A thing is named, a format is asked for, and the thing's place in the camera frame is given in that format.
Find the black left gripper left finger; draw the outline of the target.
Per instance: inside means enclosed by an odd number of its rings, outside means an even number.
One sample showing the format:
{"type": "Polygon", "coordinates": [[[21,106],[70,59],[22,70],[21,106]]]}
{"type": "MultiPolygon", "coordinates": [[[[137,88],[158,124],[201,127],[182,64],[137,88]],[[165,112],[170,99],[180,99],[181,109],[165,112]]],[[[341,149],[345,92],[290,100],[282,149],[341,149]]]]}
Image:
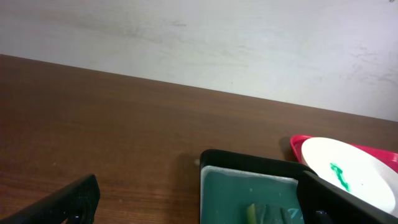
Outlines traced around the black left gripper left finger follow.
{"type": "Polygon", "coordinates": [[[95,175],[86,175],[32,205],[1,220],[1,223],[93,224],[100,200],[95,175]]]}

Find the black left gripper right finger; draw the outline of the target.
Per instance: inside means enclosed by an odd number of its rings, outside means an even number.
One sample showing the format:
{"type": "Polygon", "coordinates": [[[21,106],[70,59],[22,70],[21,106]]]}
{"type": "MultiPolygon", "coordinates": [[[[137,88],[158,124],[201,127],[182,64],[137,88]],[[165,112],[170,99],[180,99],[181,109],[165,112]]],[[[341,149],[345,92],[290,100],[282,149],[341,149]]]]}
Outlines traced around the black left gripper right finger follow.
{"type": "Polygon", "coordinates": [[[397,218],[304,171],[297,197],[303,219],[309,223],[397,224],[397,218]]]}

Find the white plate green stain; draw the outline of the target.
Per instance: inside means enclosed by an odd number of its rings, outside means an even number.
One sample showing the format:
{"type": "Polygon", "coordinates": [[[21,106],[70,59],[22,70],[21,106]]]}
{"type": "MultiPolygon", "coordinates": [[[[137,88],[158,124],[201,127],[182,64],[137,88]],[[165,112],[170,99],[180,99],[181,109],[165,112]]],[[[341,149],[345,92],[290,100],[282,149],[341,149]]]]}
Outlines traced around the white plate green stain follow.
{"type": "Polygon", "coordinates": [[[307,139],[302,162],[319,177],[393,216],[397,216],[397,172],[379,159],[330,138],[307,139]]]}

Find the green yellow sponge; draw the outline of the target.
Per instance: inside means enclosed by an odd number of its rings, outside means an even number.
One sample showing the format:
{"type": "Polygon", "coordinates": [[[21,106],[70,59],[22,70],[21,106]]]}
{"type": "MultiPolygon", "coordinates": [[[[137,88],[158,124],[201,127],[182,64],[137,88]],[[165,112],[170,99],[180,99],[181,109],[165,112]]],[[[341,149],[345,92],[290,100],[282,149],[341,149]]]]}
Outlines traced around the green yellow sponge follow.
{"type": "Polygon", "coordinates": [[[288,210],[275,205],[252,203],[246,215],[248,224],[292,224],[288,210]]]}

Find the red plastic tray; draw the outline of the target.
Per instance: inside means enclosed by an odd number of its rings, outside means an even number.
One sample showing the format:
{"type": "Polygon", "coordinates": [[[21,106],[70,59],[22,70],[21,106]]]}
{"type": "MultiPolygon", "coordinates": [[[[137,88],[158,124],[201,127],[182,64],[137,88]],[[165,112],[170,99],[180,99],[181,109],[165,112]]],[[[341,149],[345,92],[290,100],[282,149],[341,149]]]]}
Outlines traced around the red plastic tray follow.
{"type": "MultiPolygon", "coordinates": [[[[290,146],[292,148],[292,151],[298,160],[299,163],[303,164],[302,161],[302,144],[310,139],[313,138],[313,136],[306,136],[302,134],[296,134],[290,137],[290,146]]],[[[383,149],[378,149],[374,147],[369,147],[369,146],[361,146],[357,144],[351,144],[354,147],[357,147],[358,149],[367,152],[368,154],[374,156],[376,159],[379,159],[381,162],[385,163],[385,165],[389,166],[392,170],[395,172],[398,171],[397,169],[397,153],[396,152],[391,152],[383,149]]]]}

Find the black tray with green water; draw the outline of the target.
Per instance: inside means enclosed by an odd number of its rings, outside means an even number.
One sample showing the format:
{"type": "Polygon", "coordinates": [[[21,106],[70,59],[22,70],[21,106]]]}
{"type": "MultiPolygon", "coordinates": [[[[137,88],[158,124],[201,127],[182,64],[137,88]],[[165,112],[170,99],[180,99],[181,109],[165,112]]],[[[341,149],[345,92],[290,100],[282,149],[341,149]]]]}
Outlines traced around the black tray with green water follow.
{"type": "Polygon", "coordinates": [[[200,156],[200,223],[248,223],[252,203],[288,210],[303,223],[298,178],[309,167],[247,154],[207,149],[200,156]]]}

